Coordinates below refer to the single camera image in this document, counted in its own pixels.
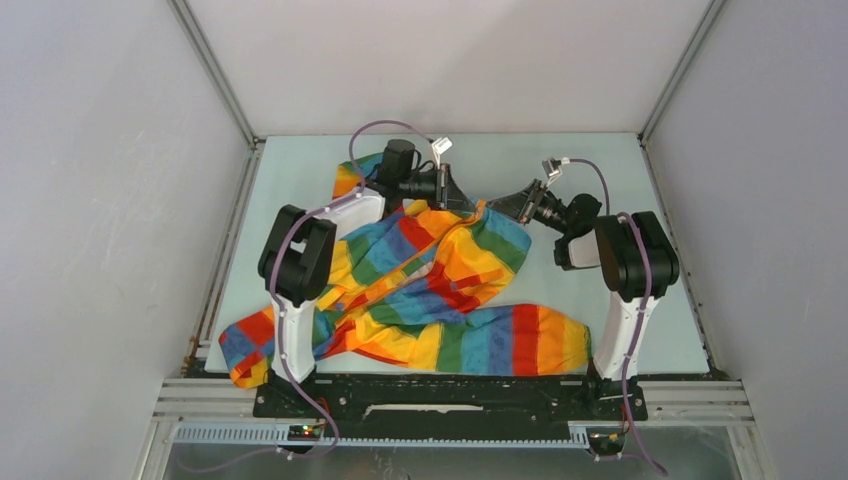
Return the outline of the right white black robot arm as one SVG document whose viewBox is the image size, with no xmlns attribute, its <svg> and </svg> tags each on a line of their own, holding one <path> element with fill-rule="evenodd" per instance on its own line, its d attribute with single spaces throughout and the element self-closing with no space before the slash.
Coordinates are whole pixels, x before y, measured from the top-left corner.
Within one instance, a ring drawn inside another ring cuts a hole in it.
<svg viewBox="0 0 848 480">
<path fill-rule="evenodd" d="M 637 359 L 647 322 L 680 275 L 677 254 L 651 211 L 604 215 L 602 203 L 581 193 L 564 203 L 541 181 L 488 206 L 520 224 L 537 221 L 560 233 L 553 262 L 564 271 L 598 268 L 610 301 L 596 354 L 584 377 L 585 411 L 606 418 L 636 392 Z"/>
</svg>

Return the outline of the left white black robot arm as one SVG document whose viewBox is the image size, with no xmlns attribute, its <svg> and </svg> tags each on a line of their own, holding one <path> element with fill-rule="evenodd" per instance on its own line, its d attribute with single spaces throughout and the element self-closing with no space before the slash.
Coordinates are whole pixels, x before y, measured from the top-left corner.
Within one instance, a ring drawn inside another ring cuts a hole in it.
<svg viewBox="0 0 848 480">
<path fill-rule="evenodd" d="M 451 140 L 429 142 L 432 167 L 412 166 L 416 149 L 400 139 L 389 141 L 379 168 L 370 176 L 360 167 L 353 189 L 312 211 L 287 204 L 280 208 L 258 262 L 274 308 L 275 358 L 272 369 L 287 380 L 277 402 L 292 416 L 304 416 L 316 403 L 315 388 L 304 380 L 315 368 L 312 347 L 313 310 L 331 272 L 334 245 L 364 225 L 378 221 L 388 201 L 424 200 L 435 210 L 473 212 L 475 204 L 453 180 L 442 162 Z"/>
</svg>

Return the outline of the rainbow striped jacket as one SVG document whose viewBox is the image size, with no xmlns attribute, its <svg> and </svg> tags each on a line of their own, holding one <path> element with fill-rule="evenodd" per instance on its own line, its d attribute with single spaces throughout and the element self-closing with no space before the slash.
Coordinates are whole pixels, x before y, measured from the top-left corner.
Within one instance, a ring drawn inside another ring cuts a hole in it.
<svg viewBox="0 0 848 480">
<path fill-rule="evenodd" d="M 419 371 L 536 377 L 584 366 L 589 329 L 532 303 L 493 299 L 525 269 L 528 232 L 488 207 L 416 200 L 338 240 L 308 347 Z"/>
</svg>

